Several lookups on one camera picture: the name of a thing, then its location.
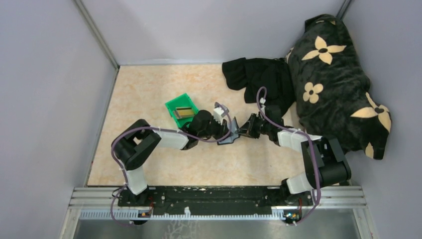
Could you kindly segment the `green plastic bin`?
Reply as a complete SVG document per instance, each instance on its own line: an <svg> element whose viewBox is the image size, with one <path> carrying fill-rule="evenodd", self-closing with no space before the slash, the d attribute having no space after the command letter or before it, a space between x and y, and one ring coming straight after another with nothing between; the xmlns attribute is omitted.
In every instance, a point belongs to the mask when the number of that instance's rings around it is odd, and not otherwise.
<svg viewBox="0 0 422 239"><path fill-rule="evenodd" d="M177 127L182 127L187 122L191 122L193 117L199 112L199 109L187 93L166 102L165 106Z"/></svg>

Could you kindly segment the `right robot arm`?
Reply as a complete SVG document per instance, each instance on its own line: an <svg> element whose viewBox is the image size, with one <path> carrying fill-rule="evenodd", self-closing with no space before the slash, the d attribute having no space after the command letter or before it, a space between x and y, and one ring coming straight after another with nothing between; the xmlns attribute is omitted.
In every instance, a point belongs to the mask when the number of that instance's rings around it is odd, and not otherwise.
<svg viewBox="0 0 422 239"><path fill-rule="evenodd" d="M237 133L248 138L266 135L277 146L302 155L304 172L283 180L281 184L280 198L286 205L298 201L302 192L343 183L351 178L351 169L337 138L306 134L285 126L278 106L271 105L251 114Z"/></svg>

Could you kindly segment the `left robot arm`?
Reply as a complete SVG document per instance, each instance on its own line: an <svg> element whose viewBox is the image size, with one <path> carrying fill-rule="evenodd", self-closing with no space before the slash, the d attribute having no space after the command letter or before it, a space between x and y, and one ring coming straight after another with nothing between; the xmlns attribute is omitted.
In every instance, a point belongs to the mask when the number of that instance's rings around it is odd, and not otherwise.
<svg viewBox="0 0 422 239"><path fill-rule="evenodd" d="M143 164L156 148L189 150L199 141L229 144L233 143L237 130L236 118L221 108L215 108L212 113L200 110L179 129L152 127L139 119L112 142L111 155L123 169L130 200L143 206L149 200Z"/></svg>

